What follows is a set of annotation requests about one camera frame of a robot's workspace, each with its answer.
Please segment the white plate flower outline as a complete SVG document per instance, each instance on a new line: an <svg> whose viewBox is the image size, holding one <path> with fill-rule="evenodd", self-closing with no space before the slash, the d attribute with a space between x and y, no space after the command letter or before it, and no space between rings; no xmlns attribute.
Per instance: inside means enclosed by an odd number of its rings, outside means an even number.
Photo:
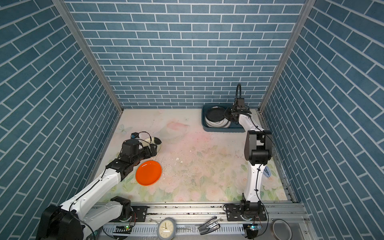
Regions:
<svg viewBox="0 0 384 240"><path fill-rule="evenodd" d="M231 122L225 118L218 122L213 122L208 119L205 119L205 121L209 128L229 128L231 125Z"/></svg>

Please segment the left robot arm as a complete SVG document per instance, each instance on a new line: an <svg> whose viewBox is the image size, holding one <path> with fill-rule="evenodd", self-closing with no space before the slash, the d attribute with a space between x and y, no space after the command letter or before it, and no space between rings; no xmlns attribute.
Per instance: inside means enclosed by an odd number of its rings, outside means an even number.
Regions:
<svg viewBox="0 0 384 240"><path fill-rule="evenodd" d="M157 155L162 141L150 142L134 138L122 143L116 159L106 165L105 170L79 193L60 205L50 205L41 216L38 240L85 240L96 237L95 231L112 220L130 222L135 218L131 201L113 197L102 207L93 206L113 187L126 178L142 160Z"/></svg>

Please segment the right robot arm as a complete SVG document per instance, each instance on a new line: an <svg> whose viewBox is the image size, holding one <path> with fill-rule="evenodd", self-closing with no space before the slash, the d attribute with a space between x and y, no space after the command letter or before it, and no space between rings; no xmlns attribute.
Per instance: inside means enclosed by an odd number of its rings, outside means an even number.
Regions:
<svg viewBox="0 0 384 240"><path fill-rule="evenodd" d="M240 203L240 215L244 218L266 221L268 211L261 201L263 173L272 158L272 133L256 124L252 112L242 97L236 97L224 116L232 123L239 124L246 132L244 156L248 162L248 179Z"/></svg>

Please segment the black plate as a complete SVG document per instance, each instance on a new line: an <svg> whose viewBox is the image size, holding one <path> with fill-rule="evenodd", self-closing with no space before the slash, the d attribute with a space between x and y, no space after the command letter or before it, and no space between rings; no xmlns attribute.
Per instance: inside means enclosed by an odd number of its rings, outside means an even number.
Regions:
<svg viewBox="0 0 384 240"><path fill-rule="evenodd" d="M210 123L227 123L229 120L225 117L226 108L220 106L213 106L206 112L206 121Z"/></svg>

